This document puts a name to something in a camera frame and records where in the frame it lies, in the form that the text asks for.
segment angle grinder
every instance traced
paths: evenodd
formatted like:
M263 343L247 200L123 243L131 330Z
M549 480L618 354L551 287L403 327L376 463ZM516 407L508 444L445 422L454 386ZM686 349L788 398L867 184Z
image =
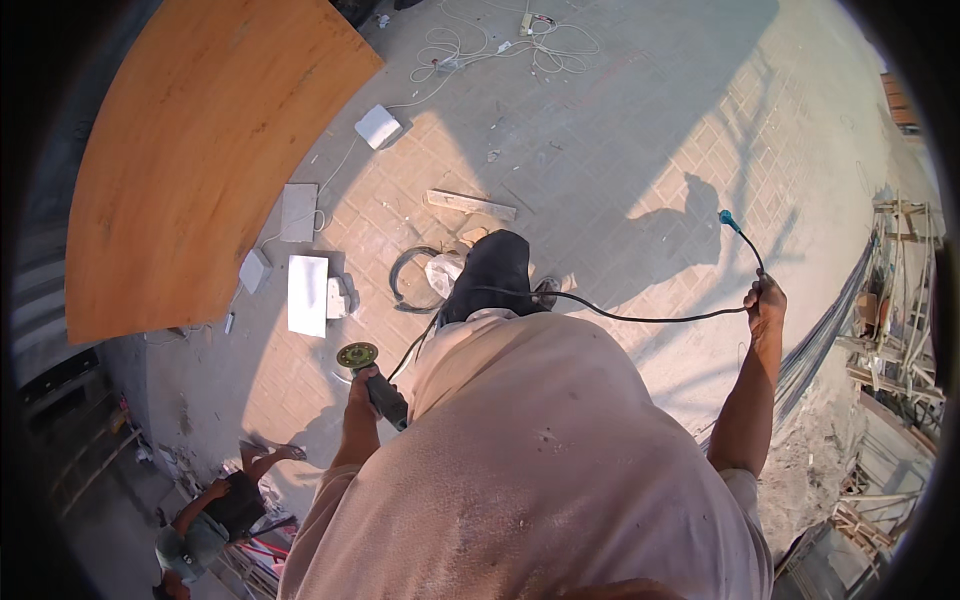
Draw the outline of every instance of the angle grinder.
M376 367L377 350L370 342L355 342L348 344L337 352L337 364L347 367L353 376L369 367ZM376 412L390 422L397 431L407 428L407 402L400 392L390 385L382 372L367 380L367 391L370 393L370 402Z

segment man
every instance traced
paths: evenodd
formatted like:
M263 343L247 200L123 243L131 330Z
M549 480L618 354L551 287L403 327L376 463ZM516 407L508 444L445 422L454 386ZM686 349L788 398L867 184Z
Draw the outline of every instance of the man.
M475 289L529 290L527 257L506 231L477 243L417 364L411 424L383 447L372 370L353 381L281 600L770 596L756 478L777 283L759 274L744 298L752 342L704 457L604 329Z
M306 454L292 445L268 453L263 446L241 442L240 460L243 470L214 481L156 535L161 568L156 600L189 600L190 588L184 583L197 581L225 545L245 538L266 514L257 487L260 478L277 462L306 460Z

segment blue plug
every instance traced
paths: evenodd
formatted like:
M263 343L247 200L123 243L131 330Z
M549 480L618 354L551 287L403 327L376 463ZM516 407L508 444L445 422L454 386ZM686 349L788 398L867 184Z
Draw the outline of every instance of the blue plug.
M733 220L733 215L726 209L720 211L720 223L729 225L734 231L740 233L740 226Z

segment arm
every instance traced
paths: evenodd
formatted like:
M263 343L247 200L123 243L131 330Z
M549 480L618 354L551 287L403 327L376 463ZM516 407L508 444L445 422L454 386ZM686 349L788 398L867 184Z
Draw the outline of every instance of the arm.
M230 483L225 479L217 479L214 481L210 488L194 498L193 502L187 504L183 507L183 510L180 511L180 514L177 515L177 518L170 521L170 526L174 528L180 537L186 535L186 530L190 526L190 523L193 522L193 519L197 518L197 515L200 514L206 505L213 501L214 498L222 498L227 495L227 492L230 489Z
M330 463L331 469L343 465L363 465L380 447L380 436L376 432L380 415L373 408L370 392L367 391L367 380L377 373L377 367L364 369L350 384L347 409L344 410L344 437L340 441L340 450Z
M774 391L780 375L786 296L772 277L757 269L759 281L743 299L750 324L750 348L740 375L710 434L707 459L718 471L743 468L759 477L773 431Z

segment plastic bag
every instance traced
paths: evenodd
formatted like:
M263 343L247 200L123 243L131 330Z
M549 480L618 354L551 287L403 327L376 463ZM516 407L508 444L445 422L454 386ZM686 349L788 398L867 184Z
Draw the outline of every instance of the plastic bag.
M423 268L430 287L444 298L449 298L453 283L464 271L467 262L459 254L437 254Z

